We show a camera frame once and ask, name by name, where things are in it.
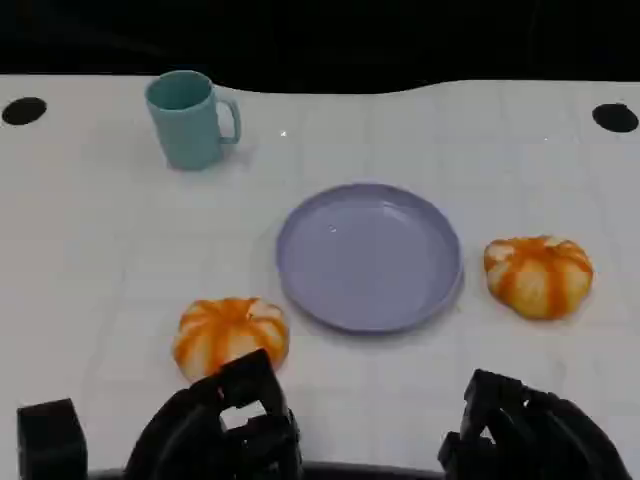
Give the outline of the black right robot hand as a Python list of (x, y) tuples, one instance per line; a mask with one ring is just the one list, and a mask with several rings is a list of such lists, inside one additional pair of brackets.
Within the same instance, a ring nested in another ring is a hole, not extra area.
[(629, 479), (609, 436), (575, 403), (477, 369), (460, 429), (438, 452), (447, 479)]

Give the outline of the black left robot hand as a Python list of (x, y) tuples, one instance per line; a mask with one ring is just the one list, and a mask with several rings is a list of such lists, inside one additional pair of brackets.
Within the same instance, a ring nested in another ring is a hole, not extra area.
[(176, 392), (137, 440), (125, 479), (301, 479), (299, 429), (264, 349)]

